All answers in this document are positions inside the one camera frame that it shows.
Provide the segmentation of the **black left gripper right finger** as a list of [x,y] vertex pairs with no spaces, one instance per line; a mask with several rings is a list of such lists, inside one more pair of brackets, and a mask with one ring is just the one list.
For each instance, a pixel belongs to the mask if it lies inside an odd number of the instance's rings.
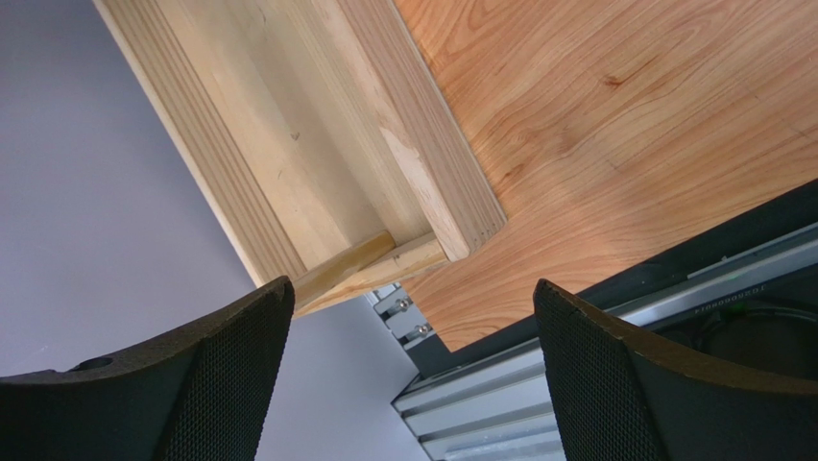
[[541,279],[545,375],[569,460],[813,460],[817,384],[716,358]]

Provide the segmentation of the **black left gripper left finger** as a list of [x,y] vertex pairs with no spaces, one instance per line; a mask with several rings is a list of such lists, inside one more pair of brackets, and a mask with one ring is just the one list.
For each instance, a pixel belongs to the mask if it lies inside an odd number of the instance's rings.
[[286,277],[64,372],[1,380],[5,460],[252,460],[295,290]]

